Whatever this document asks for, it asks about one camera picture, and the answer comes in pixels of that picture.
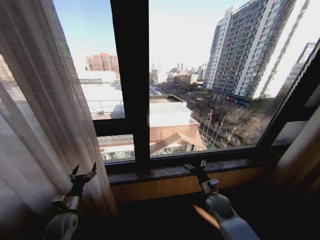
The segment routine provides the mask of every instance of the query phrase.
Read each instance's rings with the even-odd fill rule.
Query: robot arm
[[[219,181],[216,178],[210,179],[205,174],[205,165],[206,161],[203,160],[200,165],[185,164],[183,167],[197,176],[203,193],[207,195],[205,201],[207,210],[217,221],[223,238],[226,240],[258,240],[259,237],[249,224],[239,217],[229,199],[218,193]]]
[[[67,195],[55,196],[52,204],[55,205],[59,214],[56,215],[45,228],[46,240],[70,240],[78,226],[77,212],[83,193],[83,188],[97,173],[97,165],[87,174],[76,175],[79,165],[69,175],[73,186]]]

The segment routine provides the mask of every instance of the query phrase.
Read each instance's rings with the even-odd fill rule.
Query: black window frame
[[[261,156],[272,158],[283,154],[290,146],[273,144],[285,124],[307,121],[317,109],[318,106],[304,105],[320,84],[320,78],[314,77],[319,72],[319,41],[256,146],[186,152],[178,156],[150,156],[149,2],[128,1],[125,6],[118,0],[110,0],[110,3],[125,118],[94,120],[93,124],[98,137],[133,134],[135,161],[106,163],[108,173],[128,170],[145,172],[151,167],[181,165],[202,159],[219,162],[243,158],[258,161]]]

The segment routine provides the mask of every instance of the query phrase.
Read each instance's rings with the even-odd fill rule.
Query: sky
[[[116,55],[109,0],[53,0],[77,73],[86,56]],[[179,62],[191,69],[208,63],[216,24],[248,0],[150,0],[149,62],[163,69]]]

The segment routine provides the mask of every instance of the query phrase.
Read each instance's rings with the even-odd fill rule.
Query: wooden wall panel
[[[222,189],[239,186],[255,180],[263,176],[267,169],[267,167],[253,167],[210,173],[208,176],[210,178],[217,178],[220,182],[219,188]],[[111,189],[117,203],[156,199],[201,191],[196,176],[117,185],[112,186]]]

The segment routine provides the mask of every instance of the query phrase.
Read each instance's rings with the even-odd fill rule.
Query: beige curtain
[[[53,196],[72,186],[72,169],[79,164],[78,174],[84,174],[94,162],[97,176],[85,186],[83,208],[116,215],[93,121],[52,1],[0,0],[0,232],[15,235],[31,216],[48,218]]]

